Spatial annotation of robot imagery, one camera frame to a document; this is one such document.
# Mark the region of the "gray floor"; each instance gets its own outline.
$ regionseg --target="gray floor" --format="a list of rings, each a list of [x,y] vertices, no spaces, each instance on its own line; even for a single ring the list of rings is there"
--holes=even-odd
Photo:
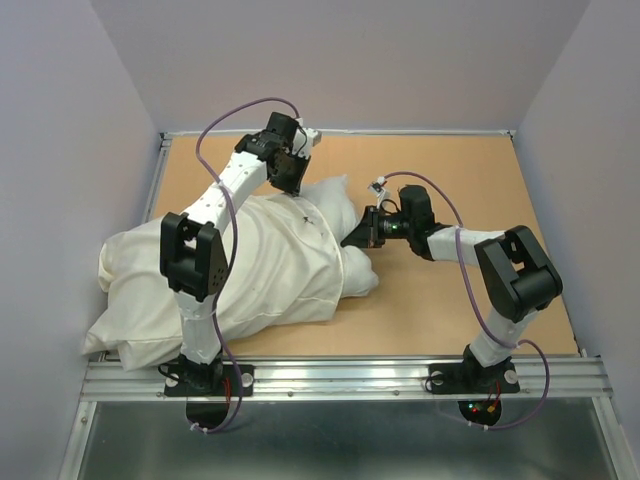
[[[502,422],[535,402],[505,402]],[[235,429],[190,432],[181,403],[98,407],[80,478],[615,478],[590,399],[549,400],[530,423],[482,432],[435,402],[245,403]]]

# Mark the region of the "gray wall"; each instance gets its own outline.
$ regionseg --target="gray wall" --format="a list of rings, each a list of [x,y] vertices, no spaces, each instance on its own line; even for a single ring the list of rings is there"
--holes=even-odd
[[[0,65],[0,477],[54,479],[98,252],[140,219],[157,135],[88,0],[1,2]]]
[[[589,3],[92,2],[162,131],[266,95],[319,127],[515,128]],[[262,126],[270,108],[225,126]]]
[[[593,0],[516,135],[581,345],[640,460],[640,2]]]

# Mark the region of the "metal frame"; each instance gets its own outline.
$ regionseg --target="metal frame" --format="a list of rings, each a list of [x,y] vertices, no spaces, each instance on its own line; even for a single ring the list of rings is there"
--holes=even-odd
[[[240,134],[245,130],[217,131],[214,134]],[[491,135],[510,136],[504,131],[427,131],[427,130],[324,130],[333,135]],[[143,222],[152,218],[160,183],[164,175],[173,137],[194,132],[163,134],[147,200]],[[624,431],[617,421],[611,385],[599,358],[550,356],[551,398],[592,398],[595,412],[615,474],[619,479],[640,479]],[[475,396],[432,395],[424,390],[429,364],[458,362],[457,356],[413,357],[289,357],[239,358],[256,366],[254,395],[245,401],[437,401],[475,398]],[[544,368],[537,357],[517,356],[513,363],[522,391],[509,398],[539,398],[544,385]],[[88,444],[98,402],[182,401],[163,394],[164,378],[155,369],[125,372],[117,356],[103,355],[90,362],[80,394],[80,404],[60,473],[61,480],[77,479]],[[216,398],[189,398],[212,401]]]

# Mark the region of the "table surface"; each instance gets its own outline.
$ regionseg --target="table surface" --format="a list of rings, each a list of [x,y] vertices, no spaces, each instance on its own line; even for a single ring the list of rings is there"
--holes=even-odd
[[[202,152],[220,171],[238,137],[212,136]],[[154,217],[180,212],[210,185],[195,158],[195,137],[175,137],[158,189]],[[436,182],[455,203],[467,228],[504,230],[527,225],[542,235],[508,137],[325,136],[314,148],[305,183],[347,174],[348,193],[358,211],[375,202],[372,180],[396,170],[412,170]],[[409,178],[393,178],[396,190]],[[436,192],[428,189],[442,223],[455,218]],[[264,185],[256,194],[273,193]],[[380,285],[366,298],[343,299],[333,320],[267,328],[232,342],[244,355],[459,355],[480,331],[467,299],[460,269],[416,257],[406,242],[388,241],[367,250]],[[469,273],[481,311],[490,303],[480,271]],[[564,304],[555,300],[524,335],[549,354],[576,354]],[[517,353],[534,353],[527,348]]]

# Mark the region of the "purple hose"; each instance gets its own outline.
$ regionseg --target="purple hose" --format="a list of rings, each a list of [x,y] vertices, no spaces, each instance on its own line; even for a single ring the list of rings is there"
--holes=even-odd
[[[244,105],[240,105],[237,108],[234,108],[233,110],[228,111],[227,113],[225,113],[224,115],[216,118],[213,122],[211,122],[209,124],[209,126],[207,128],[205,128],[202,133],[200,134],[200,136],[198,137],[198,141],[196,142],[196,157],[198,158],[198,160],[200,161],[200,163],[202,164],[202,166],[209,172],[209,174],[213,177],[213,179],[215,180],[216,183],[221,184],[222,181],[220,180],[220,177],[218,176],[218,174],[216,173],[216,171],[211,167],[211,165],[209,165],[209,162],[207,162],[204,157],[202,156],[202,154],[200,153],[200,147],[202,146],[202,141],[204,140],[204,138],[207,136],[207,134],[216,126],[218,125],[220,122],[222,122],[223,120],[225,120],[226,118],[230,117],[231,115],[238,113],[241,110],[244,110],[246,108],[249,107],[253,107],[254,105],[258,105],[260,103],[265,103],[265,102],[280,102],[280,103],[284,103],[285,105],[288,105],[289,107],[291,107],[291,109],[293,110],[293,112],[295,113],[296,118],[300,117],[300,112],[298,111],[298,109],[296,108],[296,106],[291,103],[288,100],[285,100],[284,98],[279,98],[279,97],[265,97],[265,98],[260,98],[258,100],[254,100],[252,102],[249,103],[245,103]],[[233,269],[233,265],[236,261],[236,253],[238,251],[238,221],[236,220],[236,209],[233,205],[233,200],[231,198],[231,194],[229,193],[229,190],[227,189],[226,185],[222,184],[221,185],[222,188],[220,188],[220,190],[222,191],[222,195],[224,195],[224,199],[226,201],[226,206],[227,206],[227,210],[229,210],[229,217],[230,217],[230,223],[231,223],[231,230],[233,233],[233,244],[231,247],[231,259],[229,260],[229,275],[231,274],[231,270]],[[240,365],[238,365],[238,361],[236,359],[236,357],[234,357],[233,353],[231,352],[231,349],[229,348],[229,345],[227,344],[227,342],[224,340],[223,336],[222,336],[222,332],[220,331],[220,325],[218,325],[218,314],[217,314],[217,308],[218,308],[218,300],[220,298],[220,294],[216,295],[215,299],[213,300],[213,308],[212,308],[212,313],[211,313],[211,319],[213,321],[213,327],[216,331],[216,335],[218,336],[218,340],[220,341],[220,346],[222,347],[222,350],[224,350],[224,353],[227,355],[227,357],[229,358],[229,360],[231,360],[231,364],[233,365],[233,370],[236,374],[237,380],[238,380],[238,385],[240,386],[240,388],[238,389],[238,402],[236,403],[236,406],[233,410],[233,412],[231,413],[230,416],[228,416],[224,422],[222,422],[220,425],[218,425],[216,428],[212,428],[211,430],[204,430],[202,428],[200,428],[199,426],[195,426],[196,430],[202,432],[202,433],[218,433],[221,432],[222,430],[224,430],[225,428],[227,428],[231,422],[233,422],[233,420],[236,418],[236,416],[238,415],[238,410],[240,410],[240,405],[242,405],[242,372],[240,371]]]
[[[444,191],[440,187],[438,187],[432,180],[428,179],[424,175],[420,175],[419,173],[415,173],[415,172],[398,171],[398,172],[389,173],[389,174],[385,175],[384,178],[388,179],[388,178],[391,178],[391,177],[396,177],[396,176],[401,176],[401,175],[407,175],[407,176],[410,176],[410,177],[416,177],[416,178],[419,178],[420,180],[426,182],[427,184],[431,185],[440,194],[440,196],[444,199],[444,201],[447,202],[449,207],[451,207],[451,210],[453,211],[453,214],[455,215],[456,220],[458,221],[459,227],[460,228],[463,227],[462,217],[460,216],[460,213],[458,212],[458,209],[454,206],[454,204],[451,201],[451,199],[447,196],[446,193],[444,193]],[[525,415],[524,417],[522,417],[519,420],[516,420],[515,422],[511,422],[511,423],[508,423],[506,425],[498,425],[498,426],[493,426],[493,427],[486,427],[487,430],[506,430],[508,428],[513,428],[513,427],[517,427],[519,425],[522,425],[523,423],[531,420],[533,417],[535,417],[540,412],[540,409],[544,405],[544,402],[547,400],[547,396],[549,395],[549,385],[551,384],[551,372],[549,370],[549,362],[547,361],[547,357],[545,356],[545,354],[542,351],[542,349],[538,345],[536,345],[534,342],[532,342],[531,340],[523,339],[523,340],[520,340],[517,343],[517,345],[514,345],[514,344],[510,344],[510,343],[507,343],[507,342],[499,339],[498,337],[496,337],[491,332],[491,330],[489,330],[489,327],[487,326],[487,323],[484,321],[484,318],[482,318],[482,313],[480,312],[480,307],[478,307],[478,302],[476,301],[476,297],[473,294],[473,289],[471,288],[471,281],[469,280],[469,273],[467,272],[467,267],[464,264],[464,257],[462,255],[462,243],[460,241],[460,228],[457,228],[456,232],[455,232],[456,254],[458,256],[458,263],[460,265],[460,272],[462,273],[462,279],[464,280],[464,286],[465,286],[465,289],[467,290],[467,295],[469,297],[469,302],[471,302],[471,308],[473,309],[473,312],[475,313],[476,318],[478,319],[478,323],[480,323],[480,326],[482,327],[482,330],[495,343],[497,343],[498,345],[500,345],[502,347],[508,348],[509,350],[513,350],[514,348],[516,348],[516,347],[518,347],[518,346],[520,346],[522,344],[531,345],[538,352],[538,354],[540,355],[540,358],[542,359],[542,364],[544,365],[544,373],[545,373],[544,390],[542,392],[542,397],[540,397],[540,401],[535,406],[535,408],[531,412],[529,412],[527,415]],[[458,422],[466,423],[466,422],[463,422],[462,420],[460,420],[459,418],[452,417],[451,415],[447,415],[447,414],[444,414],[444,415],[447,416],[447,417],[450,417],[450,418],[452,418],[452,419],[454,419],[454,420],[456,420]],[[475,426],[480,427],[480,428],[485,428],[485,426],[479,425],[477,423],[470,423],[470,425],[475,425]]]

